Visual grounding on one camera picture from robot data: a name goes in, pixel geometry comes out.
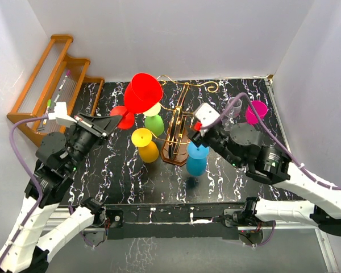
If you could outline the clear wine glass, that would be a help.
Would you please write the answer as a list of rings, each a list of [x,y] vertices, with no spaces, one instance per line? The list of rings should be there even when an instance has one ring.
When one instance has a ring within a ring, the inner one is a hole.
[[[242,101],[238,99],[222,119],[222,125],[225,131],[230,131],[235,124],[234,119],[239,115],[242,108]]]

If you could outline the gold wire wine glass rack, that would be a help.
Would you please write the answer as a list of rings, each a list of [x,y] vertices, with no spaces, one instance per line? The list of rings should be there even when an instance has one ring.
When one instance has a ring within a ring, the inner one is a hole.
[[[171,109],[162,106],[161,108],[172,113],[172,118],[169,122],[166,138],[163,139],[163,146],[160,151],[160,156],[163,162],[174,166],[182,167],[186,164],[188,158],[187,146],[189,138],[187,136],[187,120],[190,125],[193,124],[193,112],[186,111],[184,102],[186,95],[191,86],[205,86],[209,93],[216,93],[219,90],[219,84],[215,81],[207,81],[202,84],[192,84],[190,82],[182,83],[182,90],[177,103]]]

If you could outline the red wine glass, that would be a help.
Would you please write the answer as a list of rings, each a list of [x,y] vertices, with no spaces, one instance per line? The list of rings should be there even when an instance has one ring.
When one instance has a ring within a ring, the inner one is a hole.
[[[148,111],[162,97],[163,89],[156,78],[147,73],[137,73],[124,92],[123,105],[114,107],[110,115],[122,117],[119,129],[130,129],[135,123],[135,115]]]

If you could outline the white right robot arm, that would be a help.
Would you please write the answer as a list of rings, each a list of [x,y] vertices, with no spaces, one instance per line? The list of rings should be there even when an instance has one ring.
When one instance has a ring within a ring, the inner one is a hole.
[[[247,123],[224,131],[220,125],[208,130],[190,129],[188,138],[197,147],[210,147],[246,176],[262,184],[286,189],[300,201],[270,201],[248,197],[242,210],[226,214],[232,225],[256,225],[291,221],[318,227],[341,237],[341,190],[311,173],[303,173],[281,149],[263,145],[263,134]]]

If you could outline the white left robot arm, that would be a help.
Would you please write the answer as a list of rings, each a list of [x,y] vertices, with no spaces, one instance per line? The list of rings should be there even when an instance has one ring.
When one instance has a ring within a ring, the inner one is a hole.
[[[95,144],[107,141],[122,116],[92,117],[78,114],[49,114],[49,119],[69,129],[47,134],[36,151],[37,162],[30,171],[10,134],[12,148],[30,176],[22,208],[0,250],[0,272],[46,272],[50,261],[73,237],[89,226],[105,223],[105,207],[88,198],[61,224],[46,235],[42,232],[73,184],[73,174]]]

